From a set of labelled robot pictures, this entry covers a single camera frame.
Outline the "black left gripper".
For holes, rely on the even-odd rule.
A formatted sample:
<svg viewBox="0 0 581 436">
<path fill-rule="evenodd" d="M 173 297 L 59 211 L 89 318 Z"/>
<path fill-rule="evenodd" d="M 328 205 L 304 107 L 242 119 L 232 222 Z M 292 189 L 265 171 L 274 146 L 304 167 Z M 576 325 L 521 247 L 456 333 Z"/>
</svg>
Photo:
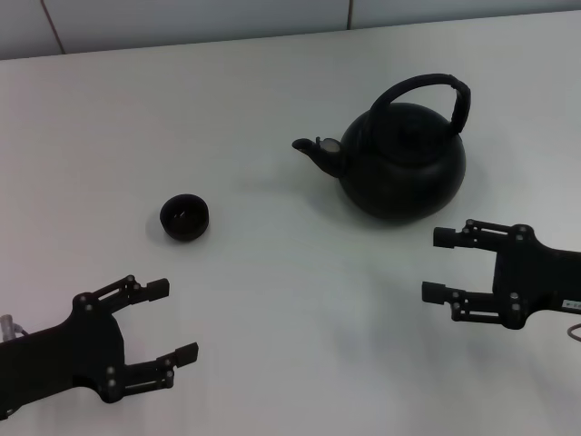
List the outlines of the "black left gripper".
<svg viewBox="0 0 581 436">
<path fill-rule="evenodd" d="M 126 396 L 171 389 L 175 370 L 195 363 L 197 342 L 153 361 L 124 364 L 123 336 L 112 313 L 168 297 L 166 278 L 141 285 L 133 275 L 73 299 L 55 327 L 1 344 L 1 410 L 17 411 L 74 388 L 114 403 Z"/>
</svg>

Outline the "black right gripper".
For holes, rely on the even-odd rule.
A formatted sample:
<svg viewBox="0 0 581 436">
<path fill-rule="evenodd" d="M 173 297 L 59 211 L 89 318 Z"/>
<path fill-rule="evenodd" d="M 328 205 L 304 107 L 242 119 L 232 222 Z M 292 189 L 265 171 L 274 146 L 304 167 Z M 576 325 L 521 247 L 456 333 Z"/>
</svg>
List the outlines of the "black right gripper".
<svg viewBox="0 0 581 436">
<path fill-rule="evenodd" d="M 524 224 L 506 226 L 468 219 L 464 227 L 436 227 L 433 245 L 497 253 L 492 293 L 467 292 L 423 282 L 422 301 L 448 304 L 454 322 L 521 329 L 540 311 L 580 313 L 580 253 L 542 244 Z"/>
</svg>

